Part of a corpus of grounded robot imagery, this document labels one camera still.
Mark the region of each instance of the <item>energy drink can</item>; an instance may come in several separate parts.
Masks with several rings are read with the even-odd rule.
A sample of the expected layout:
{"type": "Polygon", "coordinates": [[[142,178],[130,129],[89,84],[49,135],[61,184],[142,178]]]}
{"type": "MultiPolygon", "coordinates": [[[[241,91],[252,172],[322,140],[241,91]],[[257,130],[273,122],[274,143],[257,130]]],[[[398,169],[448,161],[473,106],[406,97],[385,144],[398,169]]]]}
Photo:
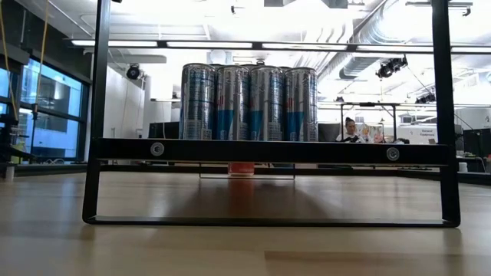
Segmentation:
{"type": "Polygon", "coordinates": [[[186,64],[181,85],[179,138],[211,140],[215,112],[215,69],[186,64]]]}
{"type": "Polygon", "coordinates": [[[249,70],[239,65],[216,71],[216,139],[249,138],[249,70]]]}
{"type": "Polygon", "coordinates": [[[250,139],[283,140],[283,73],[278,67],[251,70],[250,139]]]}
{"type": "Polygon", "coordinates": [[[299,67],[285,72],[287,141],[318,142],[317,74],[299,67]]]}

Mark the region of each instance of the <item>ceiling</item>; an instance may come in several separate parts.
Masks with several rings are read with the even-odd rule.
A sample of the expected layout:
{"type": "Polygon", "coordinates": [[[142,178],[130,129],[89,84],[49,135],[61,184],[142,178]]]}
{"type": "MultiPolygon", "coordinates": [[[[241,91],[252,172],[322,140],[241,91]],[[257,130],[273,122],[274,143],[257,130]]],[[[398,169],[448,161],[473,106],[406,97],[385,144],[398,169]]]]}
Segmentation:
{"type": "MultiPolygon", "coordinates": [[[[39,17],[44,17],[45,0],[17,0],[39,17]]],[[[352,36],[354,26],[366,17],[381,0],[350,0],[364,2],[348,9],[328,8],[322,0],[296,0],[284,7],[265,7],[264,0],[123,0],[111,4],[111,39],[213,40],[213,41],[304,41],[344,42],[352,36]],[[234,5],[233,15],[230,6],[234,5]]],[[[461,11],[451,13],[453,43],[491,44],[491,30],[484,28],[491,14],[489,0],[473,2],[472,13],[463,17],[461,11]]],[[[50,0],[49,23],[70,38],[92,38],[96,25],[95,0],[50,0]]],[[[383,31],[391,37],[404,37],[404,43],[431,43],[431,12],[418,9],[383,14],[383,31]]],[[[189,62],[210,62],[222,53],[209,51],[178,51],[167,49],[124,49],[111,51],[113,67],[124,68],[130,57],[149,60],[165,57],[166,64],[156,74],[170,76],[173,87],[179,89],[180,68],[189,62]]],[[[295,66],[310,60],[312,66],[330,65],[335,53],[322,59],[301,52],[231,51],[229,62],[255,63],[265,60],[276,66],[295,66]]],[[[408,55],[409,69],[380,81],[374,72],[380,62],[374,62],[354,80],[340,80],[336,74],[323,77],[319,85],[322,98],[333,100],[412,101],[418,93],[431,89],[434,83],[433,58],[408,55]]],[[[453,57],[455,77],[474,71],[491,70],[491,56],[453,57]]]]}

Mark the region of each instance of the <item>person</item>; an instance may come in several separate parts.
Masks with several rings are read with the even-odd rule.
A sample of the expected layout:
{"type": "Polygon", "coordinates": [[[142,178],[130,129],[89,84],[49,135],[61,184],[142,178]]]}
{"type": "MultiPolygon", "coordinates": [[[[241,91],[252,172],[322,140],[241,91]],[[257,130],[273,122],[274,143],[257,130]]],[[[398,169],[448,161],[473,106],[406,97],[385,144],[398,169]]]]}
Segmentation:
{"type": "Polygon", "coordinates": [[[344,127],[346,128],[346,132],[344,133],[344,137],[341,139],[341,134],[339,134],[338,138],[336,138],[336,142],[342,143],[373,143],[373,140],[370,136],[367,136],[367,139],[363,138],[362,135],[356,133],[356,124],[354,121],[347,117],[344,122],[344,127]]]}

